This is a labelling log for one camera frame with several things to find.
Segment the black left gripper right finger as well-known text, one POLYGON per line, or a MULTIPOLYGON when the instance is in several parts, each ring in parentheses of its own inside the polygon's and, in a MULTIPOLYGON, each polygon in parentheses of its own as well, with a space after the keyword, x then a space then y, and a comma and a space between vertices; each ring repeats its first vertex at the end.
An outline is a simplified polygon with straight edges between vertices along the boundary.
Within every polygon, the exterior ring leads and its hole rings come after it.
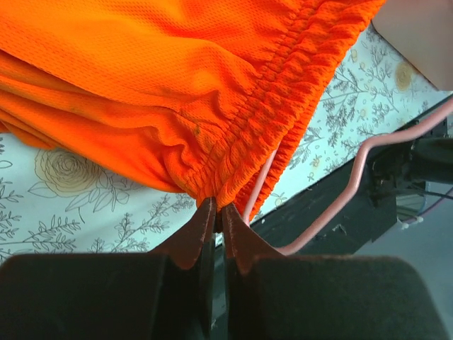
POLYGON ((285 256, 222 209, 230 339, 447 339, 419 273, 388 256, 285 256))

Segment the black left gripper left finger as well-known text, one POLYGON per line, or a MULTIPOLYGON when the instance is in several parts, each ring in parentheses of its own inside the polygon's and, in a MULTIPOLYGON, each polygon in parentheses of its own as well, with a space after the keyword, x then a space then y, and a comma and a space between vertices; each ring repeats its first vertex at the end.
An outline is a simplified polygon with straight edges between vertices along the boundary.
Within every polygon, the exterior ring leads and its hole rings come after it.
POLYGON ((216 202, 147 253, 21 254, 1 266, 2 339, 208 339, 216 202))

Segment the orange mesh shorts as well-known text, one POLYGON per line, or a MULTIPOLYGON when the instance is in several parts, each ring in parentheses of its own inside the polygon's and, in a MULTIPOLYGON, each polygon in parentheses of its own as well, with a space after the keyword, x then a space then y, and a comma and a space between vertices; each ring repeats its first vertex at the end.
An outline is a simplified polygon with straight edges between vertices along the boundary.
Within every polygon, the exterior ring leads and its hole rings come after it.
POLYGON ((253 217, 381 1, 2 1, 1 129, 253 217))

